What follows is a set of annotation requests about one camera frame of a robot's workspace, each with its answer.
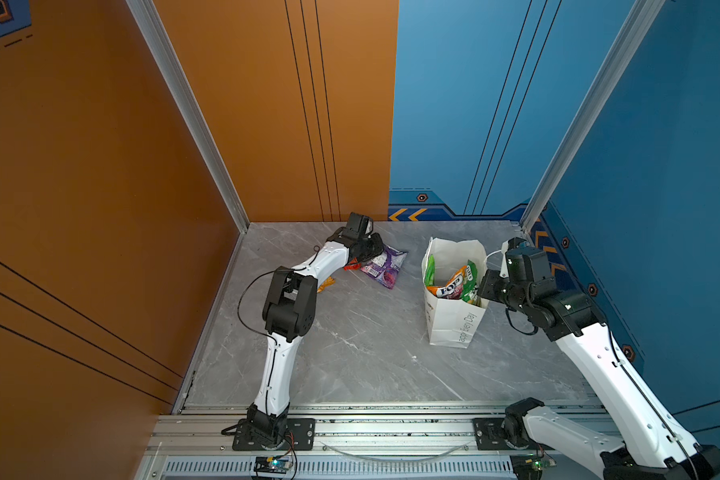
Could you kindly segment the purple snack packet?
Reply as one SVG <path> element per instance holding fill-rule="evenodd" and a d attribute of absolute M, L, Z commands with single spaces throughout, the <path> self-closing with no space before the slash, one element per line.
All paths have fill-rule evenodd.
<path fill-rule="evenodd" d="M 361 271 L 387 289 L 393 289 L 407 255 L 406 251 L 385 245 L 381 254 L 363 264 Z"/>

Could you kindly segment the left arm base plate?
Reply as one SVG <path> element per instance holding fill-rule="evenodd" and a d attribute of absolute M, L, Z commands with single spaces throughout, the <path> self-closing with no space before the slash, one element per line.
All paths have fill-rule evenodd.
<path fill-rule="evenodd" d="M 314 447 L 316 421 L 314 418 L 286 418 L 274 427 L 256 426 L 243 419 L 238 422 L 232 441 L 234 451 L 288 450 L 297 453 Z"/>

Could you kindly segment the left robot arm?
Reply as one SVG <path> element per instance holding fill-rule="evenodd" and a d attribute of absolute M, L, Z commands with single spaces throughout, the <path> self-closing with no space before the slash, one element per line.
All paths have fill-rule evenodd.
<path fill-rule="evenodd" d="M 256 397 L 236 428 L 243 439 L 266 449 L 288 442 L 291 378 L 299 346 L 315 321 L 318 287 L 351 262 L 367 262 L 383 250 L 380 234 L 354 235 L 341 227 L 309 259 L 270 272 L 262 308 L 266 361 Z"/>

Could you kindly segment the green Fox's candy bag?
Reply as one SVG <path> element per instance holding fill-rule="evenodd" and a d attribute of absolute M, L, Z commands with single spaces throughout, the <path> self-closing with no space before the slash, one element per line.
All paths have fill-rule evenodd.
<path fill-rule="evenodd" d="M 462 269 L 462 292 L 460 299 L 468 304 L 477 305 L 479 303 L 478 288 L 478 269 L 476 264 L 469 260 Z"/>

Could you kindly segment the green chips bag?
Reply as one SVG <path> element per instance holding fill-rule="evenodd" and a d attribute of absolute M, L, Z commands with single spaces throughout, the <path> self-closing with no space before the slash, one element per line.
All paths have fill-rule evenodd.
<path fill-rule="evenodd" d="M 434 277 L 436 272 L 436 260 L 433 255 L 428 255 L 426 259 L 423 282 L 426 287 L 434 285 Z"/>

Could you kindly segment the orange candy wrapper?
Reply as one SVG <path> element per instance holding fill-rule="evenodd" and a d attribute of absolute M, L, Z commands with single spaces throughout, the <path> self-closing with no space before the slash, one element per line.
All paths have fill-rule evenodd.
<path fill-rule="evenodd" d="M 318 292 L 318 293 L 321 293 L 321 292 L 323 292 L 326 288 L 328 288 L 329 286 L 334 285 L 335 283 L 336 283 L 335 279 L 334 279 L 333 277 L 329 276 L 324 282 L 322 282 L 322 283 L 318 286 L 317 292 Z"/>

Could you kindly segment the white paper gift bag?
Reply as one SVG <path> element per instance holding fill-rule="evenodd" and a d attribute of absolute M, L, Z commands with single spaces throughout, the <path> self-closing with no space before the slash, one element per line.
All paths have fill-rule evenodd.
<path fill-rule="evenodd" d="M 431 238 L 421 263 L 423 282 L 424 269 L 428 255 L 436 260 L 434 286 L 445 286 L 451 277 L 469 260 L 478 269 L 478 287 L 486 274 L 486 262 L 496 259 L 498 251 L 488 253 L 477 240 L 451 241 Z M 448 300 L 437 298 L 426 289 L 424 291 L 424 312 L 429 336 L 429 344 L 439 347 L 466 349 L 470 345 L 488 306 L 488 301 L 479 296 L 477 305 L 468 304 L 461 299 Z"/>

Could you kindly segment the orange Fox's candy bag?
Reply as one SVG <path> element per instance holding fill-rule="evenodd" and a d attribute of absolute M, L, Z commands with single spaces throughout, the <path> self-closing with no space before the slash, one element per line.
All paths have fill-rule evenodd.
<path fill-rule="evenodd" d="M 437 287 L 434 285 L 428 285 L 426 289 L 437 298 L 448 300 L 461 299 L 464 292 L 465 279 L 468 273 L 469 268 L 463 267 L 451 277 L 445 286 Z"/>

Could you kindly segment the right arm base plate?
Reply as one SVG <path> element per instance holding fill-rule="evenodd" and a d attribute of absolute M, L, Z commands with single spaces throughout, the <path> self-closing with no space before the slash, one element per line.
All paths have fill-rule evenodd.
<path fill-rule="evenodd" d="M 509 439 L 503 417 L 480 417 L 472 421 L 474 440 L 479 451 L 528 451 L 541 453 L 548 448 L 531 440 Z"/>

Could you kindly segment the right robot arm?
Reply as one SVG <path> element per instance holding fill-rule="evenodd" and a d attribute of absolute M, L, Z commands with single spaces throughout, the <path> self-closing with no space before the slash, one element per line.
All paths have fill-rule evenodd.
<path fill-rule="evenodd" d="M 527 398 L 505 410 L 503 437 L 515 448 L 548 446 L 601 479 L 713 479 L 720 449 L 702 445 L 658 400 L 618 349 L 606 319 L 579 292 L 560 292 L 553 279 L 539 292 L 497 270 L 480 285 L 481 297 L 526 315 L 574 363 L 618 429 L 618 436 L 561 417 Z"/>

